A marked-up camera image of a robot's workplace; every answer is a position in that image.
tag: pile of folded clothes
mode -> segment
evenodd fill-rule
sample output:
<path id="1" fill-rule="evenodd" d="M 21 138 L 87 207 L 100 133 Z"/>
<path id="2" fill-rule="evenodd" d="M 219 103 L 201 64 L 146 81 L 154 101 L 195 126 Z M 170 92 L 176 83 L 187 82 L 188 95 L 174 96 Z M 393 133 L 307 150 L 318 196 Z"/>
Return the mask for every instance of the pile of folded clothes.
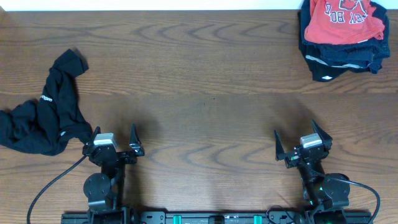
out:
<path id="1" fill-rule="evenodd" d="M 370 0 L 304 0 L 299 49 L 318 82 L 346 71 L 377 74 L 390 57 L 387 10 Z"/>

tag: wooden table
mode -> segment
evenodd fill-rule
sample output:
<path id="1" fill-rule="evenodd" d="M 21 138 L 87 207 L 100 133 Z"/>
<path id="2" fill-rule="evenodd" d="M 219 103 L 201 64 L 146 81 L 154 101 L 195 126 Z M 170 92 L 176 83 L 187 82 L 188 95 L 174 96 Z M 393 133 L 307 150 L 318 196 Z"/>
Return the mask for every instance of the wooden table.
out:
<path id="1" fill-rule="evenodd" d="M 0 24 L 0 107 L 38 98 L 48 69 L 76 47 L 90 69 L 77 78 L 92 126 L 128 150 L 139 126 L 146 157 L 126 171 L 125 201 L 172 210 L 266 210 L 304 203 L 295 169 L 275 161 L 273 130 L 285 147 L 312 133 L 334 138 L 327 172 L 374 187 L 376 223 L 398 222 L 398 12 L 389 11 L 392 57 L 379 75 L 312 81 L 298 50 L 297 11 L 10 12 Z M 70 141 L 47 157 L 0 148 L 0 223 L 24 223 L 43 186 L 81 157 Z M 85 211 L 88 160 L 49 188 L 34 223 Z M 352 209 L 373 212 L 371 192 L 351 188 Z"/>

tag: white wall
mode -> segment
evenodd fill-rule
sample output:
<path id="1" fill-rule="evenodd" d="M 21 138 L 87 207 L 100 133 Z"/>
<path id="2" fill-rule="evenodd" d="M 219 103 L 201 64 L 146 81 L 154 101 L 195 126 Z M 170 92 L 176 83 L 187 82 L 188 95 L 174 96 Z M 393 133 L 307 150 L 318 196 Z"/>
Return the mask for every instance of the white wall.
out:
<path id="1" fill-rule="evenodd" d="M 299 9 L 303 0 L 0 0 L 6 11 Z M 373 0 L 398 9 L 397 0 Z"/>

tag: black garment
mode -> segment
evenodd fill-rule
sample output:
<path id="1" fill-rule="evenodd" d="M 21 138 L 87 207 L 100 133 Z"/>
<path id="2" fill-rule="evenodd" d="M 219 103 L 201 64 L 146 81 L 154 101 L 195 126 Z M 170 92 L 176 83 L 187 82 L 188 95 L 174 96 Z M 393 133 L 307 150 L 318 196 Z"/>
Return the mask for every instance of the black garment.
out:
<path id="1" fill-rule="evenodd" d="M 330 82 L 348 70 L 356 73 L 377 74 L 382 68 L 382 60 L 390 57 L 387 10 L 374 2 L 370 2 L 370 4 L 372 7 L 376 7 L 373 17 L 381 19 L 386 27 L 384 39 L 372 38 L 358 44 L 332 45 L 316 44 L 304 39 L 305 28 L 311 20 L 310 1 L 304 0 L 302 10 L 298 15 L 300 21 L 299 49 L 315 81 Z"/>
<path id="2" fill-rule="evenodd" d="M 90 125 L 81 115 L 73 79 L 88 69 L 72 50 L 50 68 L 39 103 L 26 101 L 9 114 L 0 111 L 0 144 L 20 152 L 54 156 L 71 138 L 86 143 Z"/>

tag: red shirt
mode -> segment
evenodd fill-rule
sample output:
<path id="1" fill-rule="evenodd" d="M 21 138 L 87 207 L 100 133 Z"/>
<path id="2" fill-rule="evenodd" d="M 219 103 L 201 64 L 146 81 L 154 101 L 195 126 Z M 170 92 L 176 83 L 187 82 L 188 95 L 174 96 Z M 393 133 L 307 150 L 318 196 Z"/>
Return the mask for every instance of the red shirt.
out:
<path id="1" fill-rule="evenodd" d="M 307 41 L 317 44 L 357 44 L 384 38 L 383 22 L 373 17 L 370 0 L 311 0 Z"/>

